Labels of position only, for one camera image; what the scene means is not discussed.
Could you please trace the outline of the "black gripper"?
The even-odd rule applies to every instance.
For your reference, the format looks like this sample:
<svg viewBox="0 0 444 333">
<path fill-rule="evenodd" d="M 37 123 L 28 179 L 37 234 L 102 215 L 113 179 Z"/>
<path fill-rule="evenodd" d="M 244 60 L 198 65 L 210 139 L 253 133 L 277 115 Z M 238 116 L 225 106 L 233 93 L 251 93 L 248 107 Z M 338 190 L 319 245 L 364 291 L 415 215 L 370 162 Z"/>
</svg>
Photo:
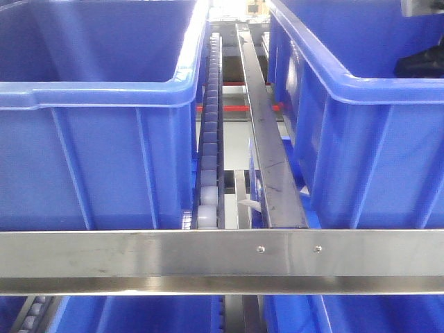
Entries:
<svg viewBox="0 0 444 333">
<path fill-rule="evenodd" d="M 436 45 L 420 53 L 400 58 L 394 74 L 398 78 L 442 78 L 443 46 Z"/>
</svg>

